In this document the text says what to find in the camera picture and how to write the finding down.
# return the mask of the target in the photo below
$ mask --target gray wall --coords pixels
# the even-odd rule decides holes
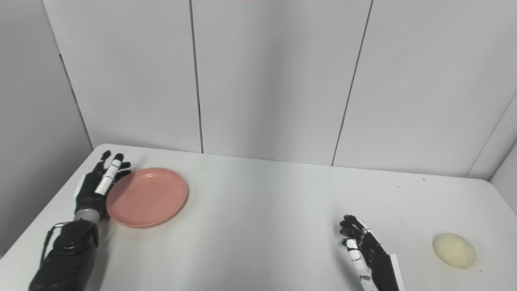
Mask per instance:
[[[91,152],[38,0],[0,1],[0,138],[2,256]]]
[[[508,154],[490,182],[517,214],[517,147]]]

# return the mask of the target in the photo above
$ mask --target pink plate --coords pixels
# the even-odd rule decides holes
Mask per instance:
[[[129,227],[152,227],[166,222],[187,200],[187,182],[175,171],[147,168],[118,181],[108,193],[112,219]]]

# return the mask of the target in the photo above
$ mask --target robotic hand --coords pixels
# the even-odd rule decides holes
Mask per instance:
[[[131,163],[123,162],[121,153],[116,154],[105,169],[104,163],[110,155],[110,151],[104,152],[94,169],[80,182],[73,221],[58,223],[47,233],[40,267],[29,291],[83,291],[86,287],[97,257],[97,223],[106,216],[105,195],[113,184],[131,172],[128,169]],[[61,233],[45,257],[56,228],[61,228]]]
[[[340,222],[341,242],[348,249],[365,291],[405,291],[397,257],[388,255],[371,230],[353,215]]]

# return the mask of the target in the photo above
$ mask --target white wall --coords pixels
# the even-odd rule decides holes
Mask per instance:
[[[330,165],[369,1],[193,1],[205,153]]]
[[[94,147],[201,152],[188,1],[44,4]]]
[[[0,98],[1,256],[91,151],[40,1],[0,1]]]
[[[468,175],[517,90],[515,11],[374,0],[334,165]]]
[[[517,147],[508,154],[490,182],[517,214]]]
[[[94,145],[489,179],[517,135],[515,1],[374,0],[357,71],[369,1],[44,2]]]

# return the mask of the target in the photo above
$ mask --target table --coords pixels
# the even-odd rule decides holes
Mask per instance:
[[[189,198],[157,227],[101,225],[89,290],[361,291],[338,234],[347,213],[397,254],[407,290],[517,286],[517,216],[486,181],[104,144],[0,260],[0,290],[27,290],[47,230],[73,217],[79,177],[107,149],[177,171]],[[444,232],[474,245],[470,269],[434,254]]]

